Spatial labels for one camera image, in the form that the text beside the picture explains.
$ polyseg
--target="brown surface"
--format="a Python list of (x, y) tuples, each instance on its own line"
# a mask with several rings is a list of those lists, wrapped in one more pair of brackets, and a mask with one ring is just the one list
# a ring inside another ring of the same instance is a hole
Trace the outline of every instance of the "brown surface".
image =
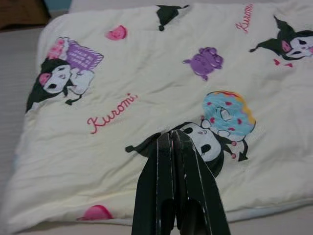
[(41, 0), (1, 0), (0, 30), (44, 25), (49, 13)]

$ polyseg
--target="purple character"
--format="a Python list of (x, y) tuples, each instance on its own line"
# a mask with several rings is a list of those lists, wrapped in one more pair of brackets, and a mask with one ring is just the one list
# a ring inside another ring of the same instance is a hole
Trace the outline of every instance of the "purple character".
[(208, 80), (207, 74), (222, 68), (223, 58), (217, 54), (214, 47), (200, 48), (199, 54), (194, 55), (191, 60), (184, 60), (184, 64), (190, 64), (194, 73), (204, 81)]

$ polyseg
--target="purple sign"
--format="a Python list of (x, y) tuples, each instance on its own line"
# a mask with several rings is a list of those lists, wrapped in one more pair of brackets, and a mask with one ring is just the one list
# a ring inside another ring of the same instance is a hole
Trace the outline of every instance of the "purple sign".
[(72, 68), (78, 68), (79, 70), (92, 70), (103, 59), (103, 55), (91, 50), (87, 47), (82, 47), (75, 41), (69, 42), (67, 50), (67, 61)]

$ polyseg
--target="black clip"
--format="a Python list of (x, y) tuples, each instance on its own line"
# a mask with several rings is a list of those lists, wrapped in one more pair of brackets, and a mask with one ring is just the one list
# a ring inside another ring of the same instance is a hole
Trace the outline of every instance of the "black clip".
[(219, 191), (192, 140), (182, 131), (149, 148), (137, 184), (132, 235), (230, 235)]

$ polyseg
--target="cartoon print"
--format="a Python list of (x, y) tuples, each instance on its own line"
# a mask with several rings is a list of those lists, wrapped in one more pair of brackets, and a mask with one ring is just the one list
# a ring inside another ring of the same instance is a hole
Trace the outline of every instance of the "cartoon print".
[(69, 38), (58, 38), (41, 65), (41, 72), (27, 100), (26, 112), (35, 109), (34, 104), (59, 94), (67, 97), (69, 91), (77, 98), (66, 100), (66, 104), (72, 105), (81, 99), (94, 78), (92, 69), (102, 59), (103, 55)]
[(113, 29), (112, 31), (106, 34), (106, 38), (113, 40), (113, 41), (124, 39), (126, 38), (126, 36), (127, 36), (127, 29), (122, 25), (120, 25), (119, 27)]
[(295, 32), (287, 22), (281, 21), (275, 16), (274, 18), (277, 27), (280, 29), (277, 39), (271, 38), (261, 42), (256, 48), (251, 49), (250, 52), (263, 47), (275, 52), (285, 60), (299, 60), (303, 57), (313, 57), (313, 31), (304, 30)]
[[(250, 109), (244, 99), (237, 93), (218, 91), (209, 93), (203, 102), (205, 116), (200, 125), (185, 122), (172, 130), (181, 130), (193, 141), (197, 152), (203, 158), (212, 174), (216, 177), (224, 164), (224, 152), (238, 161), (247, 160), (248, 145), (245, 136), (255, 126)], [(127, 146), (125, 151), (136, 151), (144, 157), (149, 156), (161, 132), (155, 133), (138, 146)], [(242, 143), (239, 157), (232, 148)]]
[(189, 5), (185, 5), (184, 7), (158, 5), (158, 7), (160, 8), (156, 12), (160, 19), (160, 26), (158, 28), (159, 31), (164, 31), (164, 26), (179, 15), (179, 10), (189, 7)]
[(199, 54), (194, 55), (191, 60), (184, 60), (183, 63), (190, 64), (194, 73), (207, 81), (207, 75), (212, 73), (214, 69), (220, 70), (223, 61), (223, 58), (217, 54), (214, 47), (206, 47), (200, 48)]
[(93, 221), (93, 220), (107, 220), (113, 219), (111, 213), (102, 205), (95, 205), (90, 207), (83, 217), (78, 218), (78, 221)]

